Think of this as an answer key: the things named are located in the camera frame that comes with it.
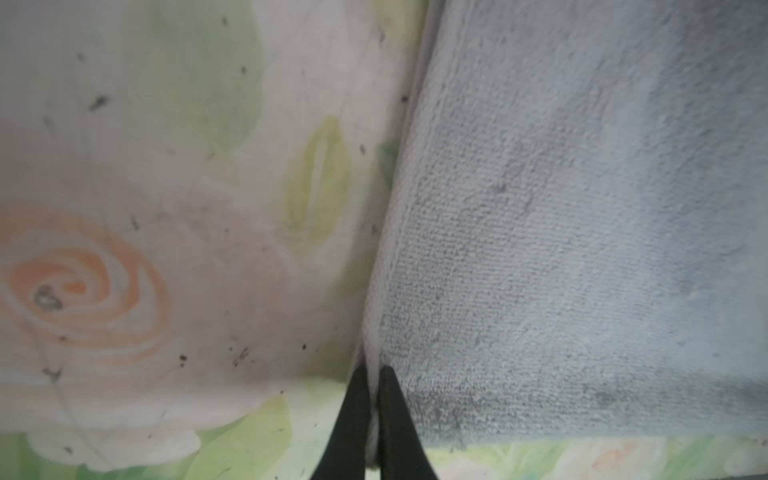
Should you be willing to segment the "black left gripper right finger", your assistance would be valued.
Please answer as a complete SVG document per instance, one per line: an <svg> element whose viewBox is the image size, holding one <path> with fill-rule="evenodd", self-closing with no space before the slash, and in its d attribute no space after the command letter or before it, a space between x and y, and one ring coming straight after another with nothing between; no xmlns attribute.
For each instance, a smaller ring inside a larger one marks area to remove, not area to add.
<svg viewBox="0 0 768 480"><path fill-rule="evenodd" d="M383 480L437 480L391 366L379 373L378 464Z"/></svg>

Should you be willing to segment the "light grey towel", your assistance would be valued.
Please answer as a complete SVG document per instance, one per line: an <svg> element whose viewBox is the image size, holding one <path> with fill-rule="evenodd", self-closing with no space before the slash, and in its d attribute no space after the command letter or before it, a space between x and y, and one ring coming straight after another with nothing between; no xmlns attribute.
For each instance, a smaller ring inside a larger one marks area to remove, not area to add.
<svg viewBox="0 0 768 480"><path fill-rule="evenodd" d="M423 441L767 431L767 5L440 1L364 317Z"/></svg>

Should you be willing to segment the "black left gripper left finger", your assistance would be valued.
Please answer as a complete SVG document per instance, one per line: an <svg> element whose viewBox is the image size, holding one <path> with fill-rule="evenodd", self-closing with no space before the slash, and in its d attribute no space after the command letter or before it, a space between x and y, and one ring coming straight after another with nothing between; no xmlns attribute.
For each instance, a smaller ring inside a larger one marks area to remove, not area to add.
<svg viewBox="0 0 768 480"><path fill-rule="evenodd" d="M370 422L367 369L359 365L352 372L325 451L310 479L363 480Z"/></svg>

